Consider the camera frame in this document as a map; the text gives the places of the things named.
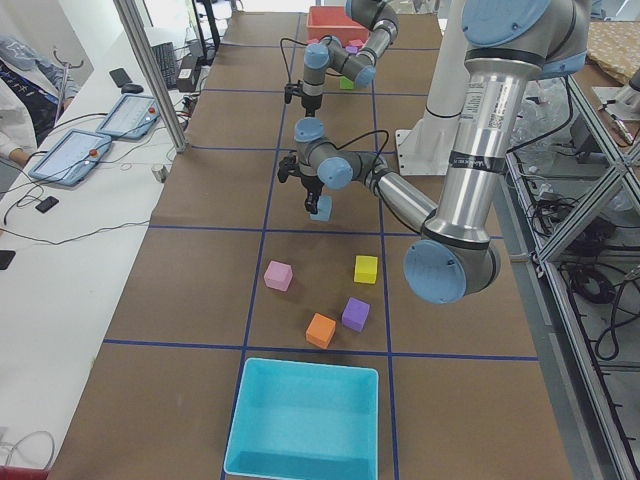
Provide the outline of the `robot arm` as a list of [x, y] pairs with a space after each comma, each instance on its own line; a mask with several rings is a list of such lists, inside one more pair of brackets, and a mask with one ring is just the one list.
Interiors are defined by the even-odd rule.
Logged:
[[370, 36], [356, 54], [348, 52], [335, 36], [324, 36], [306, 47], [299, 93], [306, 117], [314, 117], [321, 108], [328, 69], [348, 78], [356, 87], [367, 87], [374, 80], [378, 60], [397, 38], [399, 20], [387, 1], [347, 1], [345, 13], [365, 27]]
[[337, 147], [317, 117], [328, 70], [369, 85], [399, 19], [385, 1], [350, 1], [346, 15], [369, 39], [350, 54], [334, 36], [307, 46], [302, 80], [288, 89], [305, 117], [295, 126], [296, 150], [279, 165], [278, 178], [298, 177], [305, 207], [315, 212], [324, 188], [365, 185], [419, 240], [407, 251], [404, 275], [421, 299], [446, 304], [487, 288], [500, 259], [485, 229], [521, 101], [530, 81], [580, 70], [587, 53], [591, 5], [587, 1], [468, 1], [457, 21], [469, 72], [442, 194], [430, 200], [392, 171], [377, 154]]

